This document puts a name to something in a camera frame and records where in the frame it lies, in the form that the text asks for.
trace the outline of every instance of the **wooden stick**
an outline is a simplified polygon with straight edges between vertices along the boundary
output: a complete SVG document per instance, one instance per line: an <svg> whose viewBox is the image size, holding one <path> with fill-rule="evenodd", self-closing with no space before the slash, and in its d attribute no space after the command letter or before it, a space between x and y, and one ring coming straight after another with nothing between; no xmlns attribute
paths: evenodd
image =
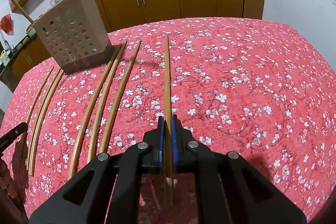
<svg viewBox="0 0 336 224"><path fill-rule="evenodd" d="M44 117L47 113L47 110L48 110L49 104L51 102L51 99L53 98L53 95L54 95L54 93L55 93L55 91L58 87L58 84L59 84L63 74L64 74L64 71L61 69L61 71L59 72L57 77L54 79L53 84L51 85L51 89L50 89L50 91L47 95L47 99L42 106L40 117L37 121L37 126L36 126L36 131L35 131L35 134L34 134L34 139L31 143L31 152L30 152L29 169L28 169L28 175L30 175L32 177L34 176L36 150L37 150L37 144L38 144L38 141L39 141L43 120L44 120Z"/></svg>
<svg viewBox="0 0 336 224"><path fill-rule="evenodd" d="M34 20L22 9L22 7L19 5L19 3L17 3L16 0L11 0L11 2L13 2L13 4L15 5L15 7L24 15L24 17L26 19L28 19L28 21L31 24L34 24Z"/></svg>
<svg viewBox="0 0 336 224"><path fill-rule="evenodd" d="M119 108L119 105L120 105L120 101L121 101L121 98L124 94L126 84L128 82L128 79L129 79L129 76L131 74L133 65L135 63L135 59L136 59L137 54L138 54L139 49L140 49L140 45L141 45L141 40L139 40L137 46L135 47L135 49L133 51L131 59L129 60L128 65L126 67L124 76L123 76L122 80L120 81L117 93L115 94L115 97L114 97L114 100L113 100L113 105L112 105L112 108L111 108L111 111L110 111L110 114L109 114L109 117L108 117L108 120L107 120L107 123L106 123L106 126L105 126L103 138L102 138L101 143L100 143L99 153L103 153L103 152L106 153L107 149L109 147L109 142L110 142L110 139L111 139L112 129L113 129L114 123L116 121L116 116L117 116L117 113L118 113L118 108Z"/></svg>
<svg viewBox="0 0 336 224"><path fill-rule="evenodd" d="M39 88L39 90L38 90L38 92L37 92L37 94L36 94L36 96L35 96L35 99L34 99L34 101L33 101L33 104L31 105L31 108L30 108L30 110L29 110L29 113L28 113L28 116L27 116L27 119L26 119L26 124L29 124L29 121L30 121L30 118L31 118L31 116L32 116L32 114L33 114L33 110L34 110L34 107L35 107L35 105L36 105L36 102L37 102L37 100L39 99L39 97L40 97L40 95L41 95L41 92L42 92L42 90L43 90L43 88L44 88L44 85L45 85L45 83L47 82L47 80L48 80L48 78L49 78L51 72L53 71L53 69L54 69L54 66L52 66L52 68L51 68L50 71L48 72L46 78L44 79L42 85L40 86L40 88ZM22 134L21 139L20 139L20 143L21 143L21 145L23 145L24 143L26 143L26 141L27 141L27 132L24 132L24 133Z"/></svg>
<svg viewBox="0 0 336 224"><path fill-rule="evenodd" d="M119 64L119 60L120 60L121 55L123 54L125 45L126 45L126 41L119 48L117 58L113 62L112 68L111 68L110 73L109 73L109 75L106 79L106 82L105 82L105 86L104 86L102 96L99 100L98 110L96 112L96 116L95 116L93 127L92 127L92 132L91 132L89 151L88 151L88 154L87 154L87 163L89 163L96 155L97 137L98 137L98 130L99 130L99 126L100 126L101 116L103 114L104 107L105 107L106 100L107 100L107 96L108 96L109 91L110 91L112 79L114 78L114 75L116 73L116 70L117 70L117 67L118 67L118 64Z"/></svg>
<svg viewBox="0 0 336 224"><path fill-rule="evenodd" d="M164 157L164 205L173 205L173 160L171 151L171 92L169 39L165 36L165 157Z"/></svg>
<svg viewBox="0 0 336 224"><path fill-rule="evenodd" d="M56 73L52 83L50 84L47 92L45 93L44 95L44 98L43 98L43 101L41 103L41 106L40 106L40 109L39 109L39 112L37 113L37 116L36 116L36 122L35 122L35 125L34 125L34 128L33 128L33 131L31 132L31 138L30 138L30 142L29 142L29 147L28 147L28 156L27 156L27 170L29 170L29 161L30 161L30 154L31 154L31 150L32 150L32 141L33 139L35 138L35 132L36 132L36 126L37 126L37 122L40 118L40 115L41 115L41 112L42 112L42 107L47 99L47 96L49 94L49 92L51 91L52 89L52 86L53 86L53 83L54 81L56 80L57 76L59 75L59 73L61 72L61 68L58 70L58 72Z"/></svg>
<svg viewBox="0 0 336 224"><path fill-rule="evenodd" d="M83 141L84 141L84 135L87 129L87 125L89 123L93 108L95 106L95 103L97 101L98 95L100 93L101 87L103 86L106 77L108 75L108 73L110 72L110 69L112 67L113 61L115 60L116 56L118 54L118 51L116 50L112 57L111 60L109 61L109 63L107 64L103 74L101 75L99 82L93 92L93 95L90 99L89 105L86 108L84 117L82 119L82 123L81 123L81 127L79 129L78 135L77 135L77 139L75 142L75 146L72 152L72 158L71 158L71 163L70 163L70 169L69 169L69 174L68 174L68 180L71 179L75 173L77 172L77 163L78 163L78 159L79 159L79 154L82 150L82 145L83 145Z"/></svg>

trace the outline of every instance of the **red hanging object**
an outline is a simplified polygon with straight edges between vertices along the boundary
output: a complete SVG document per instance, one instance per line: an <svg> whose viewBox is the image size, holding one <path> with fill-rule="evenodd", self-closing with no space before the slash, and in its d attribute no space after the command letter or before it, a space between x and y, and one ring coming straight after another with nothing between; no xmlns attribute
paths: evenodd
<svg viewBox="0 0 336 224"><path fill-rule="evenodd" d="M0 29L3 30L7 35L14 35L14 22L11 18L11 14L5 15L0 20Z"/></svg>

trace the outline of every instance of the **beige plastic basket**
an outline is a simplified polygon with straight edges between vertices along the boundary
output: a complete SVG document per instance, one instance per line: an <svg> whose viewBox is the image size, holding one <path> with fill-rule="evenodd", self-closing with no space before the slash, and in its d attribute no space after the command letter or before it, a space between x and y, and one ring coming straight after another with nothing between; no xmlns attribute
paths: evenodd
<svg viewBox="0 0 336 224"><path fill-rule="evenodd" d="M102 53L110 44L95 0L62 0L32 27L62 68Z"/></svg>

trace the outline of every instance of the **flower pattern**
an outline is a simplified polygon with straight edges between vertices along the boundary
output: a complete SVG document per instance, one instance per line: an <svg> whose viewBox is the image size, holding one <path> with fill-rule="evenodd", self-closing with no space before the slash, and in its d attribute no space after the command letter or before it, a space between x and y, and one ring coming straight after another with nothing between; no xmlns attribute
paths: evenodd
<svg viewBox="0 0 336 224"><path fill-rule="evenodd" d="M239 152L312 218L336 182L336 75L306 39L287 25L253 19L193 18L110 33L112 44L123 39L128 43L108 95L98 146L138 39L142 45L121 100L108 153L124 152L140 142L164 116L166 33L171 46L172 113L196 140L213 151ZM30 120L30 142L43 96L58 69L53 58L24 75L7 108L0 135L26 119L52 65L55 70ZM104 69L102 65L61 79L41 129L35 176L28 178L23 189L28 216L67 181L80 124ZM79 168L86 164L94 118L93 114ZM3 159L11 163L17 181L20 163L15 150L16 143ZM168 214L162 213L163 178L143 176L139 223L197 223L192 180L190 174L174 179L174 214Z"/></svg>

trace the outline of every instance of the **metal screw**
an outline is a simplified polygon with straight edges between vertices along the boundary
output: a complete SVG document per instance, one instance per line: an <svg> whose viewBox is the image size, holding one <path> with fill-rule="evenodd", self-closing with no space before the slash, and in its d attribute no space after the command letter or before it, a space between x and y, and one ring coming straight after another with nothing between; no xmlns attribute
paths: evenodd
<svg viewBox="0 0 336 224"><path fill-rule="evenodd" d="M148 143L146 143L146 142L138 143L138 148L139 149L146 149L147 147L148 147Z"/></svg>
<svg viewBox="0 0 336 224"><path fill-rule="evenodd" d="M227 153L230 159L236 160L239 158L239 154L236 151L230 151Z"/></svg>
<svg viewBox="0 0 336 224"><path fill-rule="evenodd" d="M98 160L101 160L101 161L107 160L108 158L109 158L109 154L107 153L100 153L98 155Z"/></svg>
<svg viewBox="0 0 336 224"><path fill-rule="evenodd" d="M188 146L191 148L196 148L198 146L198 142L197 141L190 141L188 143Z"/></svg>

